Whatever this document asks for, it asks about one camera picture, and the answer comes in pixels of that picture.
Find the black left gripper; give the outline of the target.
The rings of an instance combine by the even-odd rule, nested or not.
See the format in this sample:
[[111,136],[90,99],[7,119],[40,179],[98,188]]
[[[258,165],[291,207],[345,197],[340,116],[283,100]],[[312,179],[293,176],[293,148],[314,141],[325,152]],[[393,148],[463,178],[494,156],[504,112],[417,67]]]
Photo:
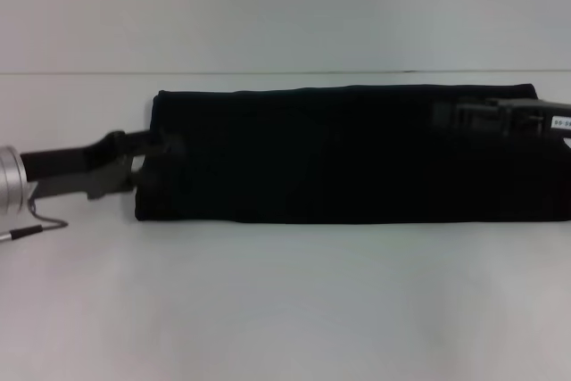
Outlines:
[[163,131],[113,131],[98,142],[76,148],[23,153],[32,199],[84,194],[89,200],[106,195],[153,190],[155,174],[133,158],[184,152],[180,136]]

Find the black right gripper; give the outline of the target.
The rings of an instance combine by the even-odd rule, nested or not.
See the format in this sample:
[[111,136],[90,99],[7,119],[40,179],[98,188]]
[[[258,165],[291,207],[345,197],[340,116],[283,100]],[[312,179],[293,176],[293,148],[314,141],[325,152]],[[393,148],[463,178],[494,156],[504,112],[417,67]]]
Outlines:
[[435,104],[433,126],[460,133],[493,132],[502,137],[570,138],[569,104],[532,99],[491,99],[488,104]]

